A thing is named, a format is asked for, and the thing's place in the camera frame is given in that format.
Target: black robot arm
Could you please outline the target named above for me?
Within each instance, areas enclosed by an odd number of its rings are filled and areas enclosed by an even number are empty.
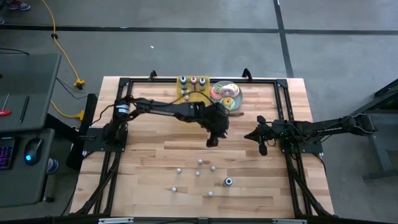
[[[299,146],[317,143],[323,137],[333,134],[351,133],[370,136],[377,131],[372,119],[362,113],[316,123],[281,119],[267,122],[262,116],[257,117],[257,122],[259,123],[257,128],[244,138],[258,142],[259,152],[263,156],[267,155],[265,142],[269,140],[286,139],[289,143]]]
[[[136,109],[130,113],[131,103]],[[114,102],[113,117],[111,122],[104,127],[105,136],[103,138],[108,143],[117,143],[127,131],[127,122],[144,113],[173,116],[187,123],[198,123],[210,132],[210,138],[206,142],[207,147],[215,147],[218,145],[218,138],[226,138],[226,130],[229,126],[225,108],[219,103],[210,106],[206,106],[204,102],[173,104],[145,98],[135,99],[129,95]]]

